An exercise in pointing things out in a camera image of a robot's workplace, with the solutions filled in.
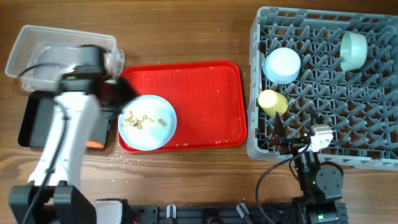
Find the yellow plastic cup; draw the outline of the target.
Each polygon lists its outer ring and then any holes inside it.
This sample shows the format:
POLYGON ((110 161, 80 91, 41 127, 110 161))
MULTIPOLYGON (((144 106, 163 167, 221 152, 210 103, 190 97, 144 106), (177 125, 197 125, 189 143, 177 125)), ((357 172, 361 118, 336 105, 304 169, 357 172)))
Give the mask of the yellow plastic cup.
POLYGON ((274 90, 262 91, 257 102, 268 116, 283 115, 288 108, 286 97, 274 90))

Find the peanut shell scraps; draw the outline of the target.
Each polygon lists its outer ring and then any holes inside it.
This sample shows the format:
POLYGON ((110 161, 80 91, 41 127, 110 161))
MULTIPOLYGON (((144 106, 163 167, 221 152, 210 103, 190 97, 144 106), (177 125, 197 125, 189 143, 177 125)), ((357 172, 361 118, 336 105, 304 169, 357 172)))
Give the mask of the peanut shell scraps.
POLYGON ((133 110, 127 110, 122 116, 119 125, 122 128, 136 128, 138 130, 152 129, 155 127, 166 127, 166 120, 162 119, 156 113, 145 113, 133 110))

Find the light blue plate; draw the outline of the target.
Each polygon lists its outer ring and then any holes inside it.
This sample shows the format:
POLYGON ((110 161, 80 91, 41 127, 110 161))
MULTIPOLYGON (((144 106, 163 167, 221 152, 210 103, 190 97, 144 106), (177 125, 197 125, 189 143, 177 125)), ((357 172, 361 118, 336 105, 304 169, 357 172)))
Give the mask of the light blue plate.
POLYGON ((166 145, 173 137, 177 128, 177 114, 173 106, 164 98, 156 95, 142 95, 130 101, 122 110, 118 118, 118 131, 121 139, 127 146, 138 151, 153 151, 166 145), (166 127, 138 130, 119 125, 121 116, 127 111, 156 113, 166 120, 166 127))

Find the orange carrot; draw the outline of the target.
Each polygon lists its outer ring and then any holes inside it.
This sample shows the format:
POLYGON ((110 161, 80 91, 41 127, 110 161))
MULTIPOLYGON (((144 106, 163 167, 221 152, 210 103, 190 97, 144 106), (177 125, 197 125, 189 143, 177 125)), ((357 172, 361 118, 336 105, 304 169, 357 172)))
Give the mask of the orange carrot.
POLYGON ((104 148, 104 144, 102 142, 88 141, 86 147, 88 149, 102 150, 104 148))

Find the light blue bowl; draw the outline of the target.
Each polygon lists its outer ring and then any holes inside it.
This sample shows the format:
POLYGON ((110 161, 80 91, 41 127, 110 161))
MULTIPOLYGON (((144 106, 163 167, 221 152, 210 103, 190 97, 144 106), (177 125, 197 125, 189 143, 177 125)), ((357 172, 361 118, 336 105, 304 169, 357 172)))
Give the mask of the light blue bowl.
POLYGON ((289 84, 299 75, 301 59, 294 50, 281 47, 273 50, 266 58, 262 70, 268 80, 276 84, 289 84))

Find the mint green bowl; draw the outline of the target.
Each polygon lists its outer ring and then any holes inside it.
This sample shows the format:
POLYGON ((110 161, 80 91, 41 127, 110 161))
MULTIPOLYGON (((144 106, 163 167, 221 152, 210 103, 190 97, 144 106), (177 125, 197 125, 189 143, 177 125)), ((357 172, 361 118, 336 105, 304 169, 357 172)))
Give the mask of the mint green bowl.
POLYGON ((368 54, 368 44, 364 35, 345 32, 341 41, 341 69, 344 72, 361 68, 368 54))

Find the white tissue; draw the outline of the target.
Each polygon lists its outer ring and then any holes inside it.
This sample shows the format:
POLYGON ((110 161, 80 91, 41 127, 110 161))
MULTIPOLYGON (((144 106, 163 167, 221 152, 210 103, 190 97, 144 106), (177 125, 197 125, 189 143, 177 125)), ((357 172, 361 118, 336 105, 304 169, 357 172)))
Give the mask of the white tissue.
POLYGON ((104 64, 107 65, 110 61, 111 53, 104 53, 104 64))

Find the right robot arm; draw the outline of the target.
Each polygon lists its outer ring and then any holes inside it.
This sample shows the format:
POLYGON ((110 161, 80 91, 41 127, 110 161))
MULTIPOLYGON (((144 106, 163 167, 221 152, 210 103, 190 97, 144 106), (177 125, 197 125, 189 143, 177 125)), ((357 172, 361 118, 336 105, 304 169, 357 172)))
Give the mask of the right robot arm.
POLYGON ((278 114, 275 116, 271 145, 279 147, 281 155, 291 155, 288 160, 295 165, 302 195, 292 200, 298 223, 348 223, 346 205, 342 198, 343 169, 336 163, 322 162, 318 153, 326 149, 333 139, 332 127, 322 124, 312 114, 309 133, 298 138, 288 138, 278 114))

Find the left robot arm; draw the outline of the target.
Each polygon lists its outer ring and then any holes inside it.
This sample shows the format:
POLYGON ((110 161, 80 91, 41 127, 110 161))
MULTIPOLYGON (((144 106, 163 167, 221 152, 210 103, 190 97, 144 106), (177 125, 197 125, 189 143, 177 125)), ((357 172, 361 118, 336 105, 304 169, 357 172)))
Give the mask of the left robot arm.
POLYGON ((91 203, 80 192, 82 160, 98 118, 117 117, 136 95, 125 78, 106 71, 105 54, 97 45, 80 46, 78 65, 59 79, 40 160, 27 184, 9 194, 18 223, 139 223, 126 199, 91 203))

